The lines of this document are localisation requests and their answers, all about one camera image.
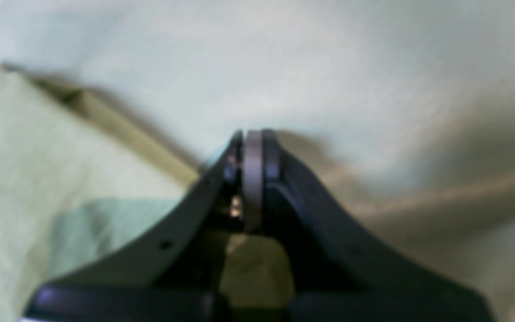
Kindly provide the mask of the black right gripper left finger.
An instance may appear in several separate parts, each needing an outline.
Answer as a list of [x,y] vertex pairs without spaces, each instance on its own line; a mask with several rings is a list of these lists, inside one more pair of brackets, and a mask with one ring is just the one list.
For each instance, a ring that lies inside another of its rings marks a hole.
[[120,250],[34,292],[25,322],[230,322],[226,248],[243,230],[237,131],[182,201]]

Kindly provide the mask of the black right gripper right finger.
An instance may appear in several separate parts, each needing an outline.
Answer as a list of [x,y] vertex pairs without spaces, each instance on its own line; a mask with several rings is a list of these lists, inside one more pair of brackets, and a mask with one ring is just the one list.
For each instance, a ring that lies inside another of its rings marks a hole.
[[245,229],[286,251],[288,322],[492,322],[485,299],[393,250],[354,220],[273,131],[245,139]]

